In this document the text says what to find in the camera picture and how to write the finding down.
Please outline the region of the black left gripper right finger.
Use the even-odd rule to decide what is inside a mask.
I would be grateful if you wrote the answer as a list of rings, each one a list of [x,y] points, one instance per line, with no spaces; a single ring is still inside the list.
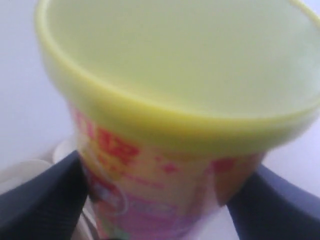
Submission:
[[[320,199],[263,165],[227,208],[241,240],[320,240]]]

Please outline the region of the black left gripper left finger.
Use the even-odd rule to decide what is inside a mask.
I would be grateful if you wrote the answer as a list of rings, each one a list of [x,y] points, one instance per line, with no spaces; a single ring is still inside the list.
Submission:
[[[2,240],[69,240],[88,188],[77,151],[0,196]]]

